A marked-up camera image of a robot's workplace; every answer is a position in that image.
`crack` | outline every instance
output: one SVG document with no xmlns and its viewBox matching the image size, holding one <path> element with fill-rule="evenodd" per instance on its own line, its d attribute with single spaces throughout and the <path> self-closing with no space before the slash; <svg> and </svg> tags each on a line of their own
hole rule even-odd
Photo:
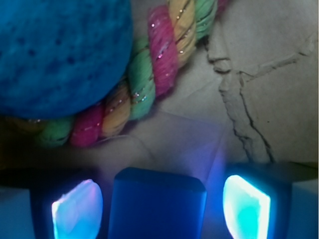
<svg viewBox="0 0 319 239">
<path fill-rule="evenodd" d="M 233 122 L 235 135 L 243 143 L 243 148 L 251 162 L 271 162 L 261 135 L 252 127 L 247 115 L 243 99 L 240 96 L 238 75 L 233 71 L 223 76 L 220 94 L 223 98 L 227 114 Z"/>
<path fill-rule="evenodd" d="M 243 148 L 251 162 L 271 162 L 271 154 L 268 153 L 268 142 L 262 139 L 248 117 L 243 99 L 240 95 L 240 77 L 233 70 L 228 49 L 224 41 L 221 23 L 215 21 L 212 34 L 209 39 L 210 49 L 207 51 L 208 61 L 213 63 L 214 70 L 223 80 L 219 85 L 219 92 L 226 107 L 228 117 L 233 122 L 235 135 L 243 143 Z"/>
<path fill-rule="evenodd" d="M 244 104 L 244 107 L 245 107 L 245 112 L 246 112 L 247 117 L 249 119 L 249 124 L 250 124 L 251 128 L 253 128 L 260 135 L 261 139 L 263 140 L 263 142 L 265 144 L 265 147 L 266 147 L 266 152 L 267 152 L 267 154 L 269 156 L 269 159 L 270 159 L 270 162 L 272 162 L 272 163 L 276 162 L 275 157 L 273 155 L 272 148 L 271 148 L 269 142 L 264 137 L 264 135 L 254 125 L 254 120 L 253 120 L 251 114 L 248 111 L 247 102 L 246 102 L 245 97 L 243 95 L 243 87 L 241 87 L 241 89 L 240 89 L 240 96 L 241 96 L 241 98 L 243 100 L 243 104 Z"/>
<path fill-rule="evenodd" d="M 269 74 L 278 68 L 285 67 L 290 64 L 295 64 L 298 60 L 299 54 L 293 53 L 263 64 L 248 66 L 242 70 L 236 70 L 236 72 L 240 75 L 246 74 L 246 76 L 241 77 L 241 79 L 244 82 L 249 82 L 253 79 Z"/>
</svg>

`blue light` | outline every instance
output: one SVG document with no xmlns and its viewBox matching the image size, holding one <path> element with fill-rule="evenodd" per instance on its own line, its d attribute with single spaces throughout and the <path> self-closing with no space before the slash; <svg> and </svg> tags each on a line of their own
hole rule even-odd
<svg viewBox="0 0 319 239">
<path fill-rule="evenodd" d="M 100 187 L 85 180 L 52 204 L 56 239 L 96 238 L 100 230 L 103 198 Z"/>
<path fill-rule="evenodd" d="M 223 208 L 229 232 L 235 239 L 266 239 L 270 197 L 238 175 L 227 178 Z"/>
</svg>

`rope toy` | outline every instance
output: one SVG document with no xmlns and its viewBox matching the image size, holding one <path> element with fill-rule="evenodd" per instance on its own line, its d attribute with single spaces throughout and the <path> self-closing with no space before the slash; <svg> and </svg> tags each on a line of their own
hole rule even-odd
<svg viewBox="0 0 319 239">
<path fill-rule="evenodd" d="M 54 120 L 7 118 L 9 125 L 32 135 L 37 145 L 62 146 L 69 140 L 88 147 L 118 135 L 129 120 L 150 111 L 156 97 L 173 86 L 179 68 L 195 51 L 196 43 L 209 34 L 216 14 L 228 0 L 167 0 L 148 14 L 148 38 L 133 44 L 127 73 L 99 103 L 71 117 Z"/>
</svg>

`cyan light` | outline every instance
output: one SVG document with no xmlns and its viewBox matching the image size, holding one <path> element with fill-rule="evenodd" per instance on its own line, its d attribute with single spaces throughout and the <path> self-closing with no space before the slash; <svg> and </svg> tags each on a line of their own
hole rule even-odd
<svg viewBox="0 0 319 239">
<path fill-rule="evenodd" d="M 270 197 L 238 175 L 227 178 L 223 208 L 229 232 L 235 239 L 266 239 Z"/>
<path fill-rule="evenodd" d="M 99 233 L 103 211 L 102 192 L 91 179 L 85 180 L 52 204 L 56 239 L 93 239 Z"/>
</svg>

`glowing light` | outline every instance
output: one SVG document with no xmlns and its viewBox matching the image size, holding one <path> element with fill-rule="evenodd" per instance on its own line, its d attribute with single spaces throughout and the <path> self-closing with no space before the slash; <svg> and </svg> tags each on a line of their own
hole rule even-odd
<svg viewBox="0 0 319 239">
<path fill-rule="evenodd" d="M 85 180 L 54 202 L 51 210 L 56 239 L 96 238 L 103 211 L 101 189 Z"/>
<path fill-rule="evenodd" d="M 227 178 L 223 208 L 229 232 L 235 239 L 266 239 L 270 197 L 238 175 Z"/>
</svg>

